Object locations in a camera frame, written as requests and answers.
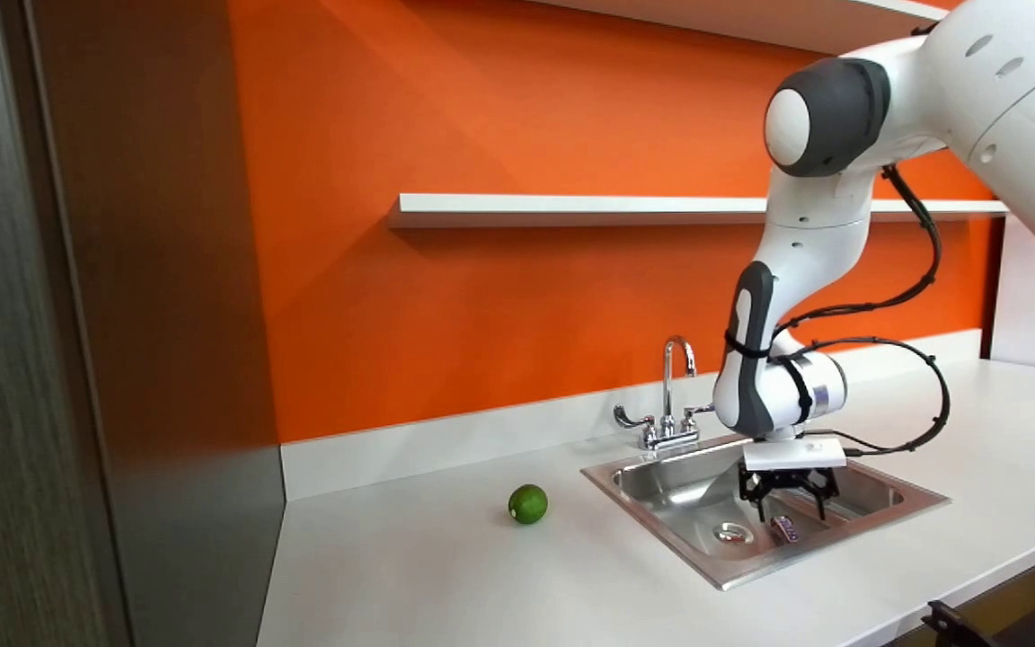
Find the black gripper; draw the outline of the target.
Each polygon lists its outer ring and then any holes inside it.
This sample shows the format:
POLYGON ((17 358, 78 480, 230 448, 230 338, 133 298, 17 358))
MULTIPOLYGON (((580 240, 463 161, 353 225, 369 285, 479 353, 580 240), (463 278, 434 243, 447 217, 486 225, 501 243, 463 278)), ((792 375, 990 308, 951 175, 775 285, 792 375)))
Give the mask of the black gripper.
POLYGON ((766 496, 775 489, 805 489, 815 503, 815 517, 829 521, 827 503, 837 496, 837 473, 829 468, 739 473, 739 496, 754 503, 763 523, 774 521, 766 496))

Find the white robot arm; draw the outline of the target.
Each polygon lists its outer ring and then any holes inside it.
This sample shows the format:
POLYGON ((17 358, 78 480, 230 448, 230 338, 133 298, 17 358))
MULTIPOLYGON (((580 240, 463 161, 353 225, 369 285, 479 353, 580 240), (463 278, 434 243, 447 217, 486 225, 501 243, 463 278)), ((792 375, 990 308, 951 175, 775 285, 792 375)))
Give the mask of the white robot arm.
POLYGON ((766 231, 737 278, 713 396, 748 438, 748 503, 837 492, 849 438, 810 420, 837 408, 849 381, 793 327, 860 262, 872 188, 930 149, 956 155, 1035 233, 1035 0, 963 0, 927 33, 822 56, 770 96, 766 231))

